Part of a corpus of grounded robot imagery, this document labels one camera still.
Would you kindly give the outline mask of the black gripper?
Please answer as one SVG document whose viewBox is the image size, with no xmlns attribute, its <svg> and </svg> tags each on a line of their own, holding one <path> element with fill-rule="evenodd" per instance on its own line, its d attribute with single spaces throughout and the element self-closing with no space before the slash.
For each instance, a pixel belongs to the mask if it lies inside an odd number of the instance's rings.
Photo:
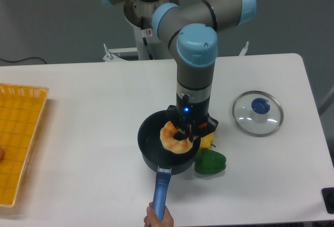
<svg viewBox="0 0 334 227">
<path fill-rule="evenodd" d="M 190 136 L 191 142 L 216 131 L 219 122 L 209 114 L 210 96 L 211 85 L 201 90 L 177 85 L 176 105 L 166 110 L 167 118 L 183 130 L 186 139 Z"/>
</svg>

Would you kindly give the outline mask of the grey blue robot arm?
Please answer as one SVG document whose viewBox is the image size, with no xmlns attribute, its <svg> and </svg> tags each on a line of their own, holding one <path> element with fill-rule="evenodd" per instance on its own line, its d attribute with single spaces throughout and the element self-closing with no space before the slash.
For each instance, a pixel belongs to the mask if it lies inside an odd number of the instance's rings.
<svg viewBox="0 0 334 227">
<path fill-rule="evenodd" d="M 254 19 L 256 0 L 201 0 L 181 8 L 177 0 L 102 0 L 124 3 L 127 20 L 152 29 L 177 64 L 176 105 L 166 113 L 190 139 L 214 132 L 218 122 L 208 112 L 221 30 Z"/>
</svg>

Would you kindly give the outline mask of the person's hand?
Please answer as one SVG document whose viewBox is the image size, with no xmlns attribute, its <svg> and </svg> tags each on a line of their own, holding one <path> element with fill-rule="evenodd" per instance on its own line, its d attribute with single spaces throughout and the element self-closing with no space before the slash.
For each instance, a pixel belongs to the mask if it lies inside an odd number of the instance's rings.
<svg viewBox="0 0 334 227">
<path fill-rule="evenodd" d="M 159 221 L 156 212 L 153 209 L 153 202 L 150 202 L 146 209 L 146 216 L 144 217 L 144 226 L 152 227 L 174 227 L 174 219 L 171 216 L 169 209 L 165 206 L 164 216 L 161 221 Z"/>
</svg>

